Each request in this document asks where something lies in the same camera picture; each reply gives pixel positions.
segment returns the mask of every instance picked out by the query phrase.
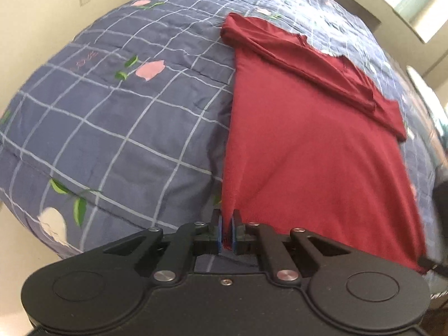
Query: bed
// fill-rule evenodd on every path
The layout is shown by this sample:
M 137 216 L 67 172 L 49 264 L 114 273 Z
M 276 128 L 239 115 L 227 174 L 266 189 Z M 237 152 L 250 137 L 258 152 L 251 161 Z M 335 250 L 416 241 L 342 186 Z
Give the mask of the bed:
M 33 73 L 0 121 L 0 198 L 16 218 L 62 258 L 142 228 L 206 221 L 232 107 L 234 52 L 220 40 L 230 12 L 345 55 L 398 101 L 427 254 L 440 261 L 434 128 L 369 29 L 333 0 L 132 0 L 95 21 Z M 217 271 L 227 260 L 202 263 Z M 433 293 L 446 288 L 426 278 Z

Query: floor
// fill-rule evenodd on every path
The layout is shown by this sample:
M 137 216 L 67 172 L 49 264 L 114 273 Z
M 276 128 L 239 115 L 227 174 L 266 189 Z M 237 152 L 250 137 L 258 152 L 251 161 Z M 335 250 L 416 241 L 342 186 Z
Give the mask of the floor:
M 23 282 L 59 257 L 0 206 L 0 336 L 24 336 L 32 327 L 20 302 Z

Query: red t-shirt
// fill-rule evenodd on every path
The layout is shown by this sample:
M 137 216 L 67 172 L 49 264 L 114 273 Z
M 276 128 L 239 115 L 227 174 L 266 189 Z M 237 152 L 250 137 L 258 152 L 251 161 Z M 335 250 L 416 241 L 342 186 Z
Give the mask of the red t-shirt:
M 302 227 L 420 270 L 425 241 L 398 141 L 397 102 L 346 57 L 231 13 L 221 30 L 236 76 L 223 218 Z

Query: blue bedspread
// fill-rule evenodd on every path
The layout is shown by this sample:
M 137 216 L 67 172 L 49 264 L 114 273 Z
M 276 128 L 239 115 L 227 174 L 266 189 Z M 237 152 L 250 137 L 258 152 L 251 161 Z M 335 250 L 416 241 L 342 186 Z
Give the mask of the blue bedspread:
M 0 122 L 0 198 L 19 221 L 68 257 L 141 228 L 207 220 L 230 124 L 234 51 L 220 27 L 232 11 L 347 56 L 399 102 L 428 254 L 440 259 L 421 120 L 371 32 L 333 0 L 132 0 L 94 22 Z

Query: green leaf print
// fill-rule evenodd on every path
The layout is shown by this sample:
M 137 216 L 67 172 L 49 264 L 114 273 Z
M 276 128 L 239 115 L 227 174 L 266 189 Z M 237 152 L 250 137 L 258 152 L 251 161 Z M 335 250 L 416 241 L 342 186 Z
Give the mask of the green leaf print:
M 10 110 L 10 109 L 7 109 L 7 110 L 4 112 L 3 116 L 1 117 L 1 119 L 0 119 L 0 125 L 3 125 L 3 124 L 8 120 L 8 118 L 10 117 L 10 115 L 11 115 L 11 110 Z
M 163 1 L 163 2 L 161 2 L 161 3 L 155 3 L 154 5 L 151 5 L 151 6 L 139 6 L 139 8 L 140 8 L 140 9 L 147 10 L 147 9 L 151 9 L 151 8 L 154 7 L 154 6 L 162 5 L 163 3 L 165 3 L 165 2 Z
M 84 222 L 84 215 L 86 213 L 87 201 L 85 198 L 78 197 L 73 204 L 73 218 L 76 224 L 81 227 Z
M 126 67 L 126 68 L 129 68 L 130 66 L 133 66 L 134 64 L 136 64 L 137 61 L 138 61 L 138 57 L 135 55 L 134 57 L 132 57 L 130 60 L 128 60 L 128 61 L 125 63 L 125 67 Z
M 51 178 L 50 184 L 52 185 L 53 189 L 59 194 L 70 193 L 70 190 L 66 186 L 64 186 L 61 182 L 58 182 L 56 179 Z
M 118 71 L 117 73 L 115 73 L 115 78 L 117 78 L 118 80 L 125 80 L 126 78 L 128 78 L 128 75 L 123 71 Z
M 221 195 L 217 194 L 216 196 L 214 196 L 213 198 L 213 206 L 219 205 L 222 202 L 221 200 Z

